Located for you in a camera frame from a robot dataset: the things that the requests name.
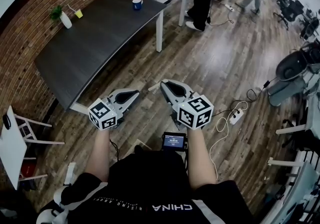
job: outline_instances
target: dark gray table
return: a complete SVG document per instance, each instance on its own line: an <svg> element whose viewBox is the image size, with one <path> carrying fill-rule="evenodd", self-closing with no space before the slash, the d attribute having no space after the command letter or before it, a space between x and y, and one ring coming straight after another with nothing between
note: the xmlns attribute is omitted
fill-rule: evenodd
<svg viewBox="0 0 320 224"><path fill-rule="evenodd" d="M143 0L133 10L132 0L95 0L83 17L61 29L35 59L50 90L65 110L88 114L76 101L95 75L141 28L157 16L156 47L162 50L165 4Z"/></svg>

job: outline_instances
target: white power cord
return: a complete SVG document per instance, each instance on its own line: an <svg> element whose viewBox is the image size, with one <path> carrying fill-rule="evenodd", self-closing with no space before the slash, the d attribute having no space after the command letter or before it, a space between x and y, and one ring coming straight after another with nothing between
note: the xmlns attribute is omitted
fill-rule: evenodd
<svg viewBox="0 0 320 224"><path fill-rule="evenodd" d="M228 135L229 135L229 124L228 124L229 117L230 117L230 115L231 115L234 111L237 111L237 107L238 107L238 105L241 104L241 103L246 103L246 108L243 109L243 110L247 110L247 109L248 109L248 103L247 103L246 101L241 101L241 102L239 102L239 103L235 106L235 108L229 113L229 115L228 115L227 118L225 118L225 117L219 118L218 122L217 122L216 125L215 125L215 128L216 128L216 130L217 130L219 133L221 133L225 128L227 128L226 136L224 136L224 137L222 137L221 139L217 140L217 141L211 146L211 148L210 148L210 150L209 150L209 157L210 157L210 159L211 159L211 162L212 162L213 165L214 165L214 169L215 169L215 173L216 173L216 180L218 180L218 171L217 171L216 164L214 163L214 161L213 161L212 158L211 158L211 150L212 150L212 148L214 147L214 145L216 145L219 141L221 141L221 140L225 139L226 137L228 137ZM224 120L225 120L225 124L224 124L223 128L222 128L221 130L219 130L219 129L218 129L218 124L219 124L219 122L220 122L221 119L224 119Z"/></svg>

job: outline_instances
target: black t-shirt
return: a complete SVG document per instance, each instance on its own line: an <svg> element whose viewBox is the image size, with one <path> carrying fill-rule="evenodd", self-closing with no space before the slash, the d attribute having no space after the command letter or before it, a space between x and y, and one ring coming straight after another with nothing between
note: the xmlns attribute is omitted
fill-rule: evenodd
<svg viewBox="0 0 320 224"><path fill-rule="evenodd" d="M83 200L101 181L81 174L66 188L61 203ZM180 155L175 152L132 154L110 168L108 185L75 210L68 223L252 223L235 182L189 186Z"/></svg>

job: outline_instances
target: power strip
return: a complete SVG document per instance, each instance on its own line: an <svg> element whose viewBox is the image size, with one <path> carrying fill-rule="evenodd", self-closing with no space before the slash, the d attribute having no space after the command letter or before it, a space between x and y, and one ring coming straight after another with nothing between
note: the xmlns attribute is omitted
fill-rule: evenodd
<svg viewBox="0 0 320 224"><path fill-rule="evenodd" d="M230 6L230 5L227 5L227 4L224 4L224 6L229 9L231 12L234 12L234 9Z"/></svg>
<svg viewBox="0 0 320 224"><path fill-rule="evenodd" d="M238 120L244 115L244 112L241 109L233 113L233 116L229 118L230 124L234 125Z"/></svg>

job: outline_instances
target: small screen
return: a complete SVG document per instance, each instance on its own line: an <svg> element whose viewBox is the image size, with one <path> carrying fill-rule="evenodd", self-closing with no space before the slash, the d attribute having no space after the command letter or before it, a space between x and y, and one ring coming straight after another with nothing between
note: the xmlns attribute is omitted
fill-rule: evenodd
<svg viewBox="0 0 320 224"><path fill-rule="evenodd" d="M176 135L166 135L164 137L163 145L167 146L167 147L183 148L184 147L184 137L183 136L176 136Z"/></svg>

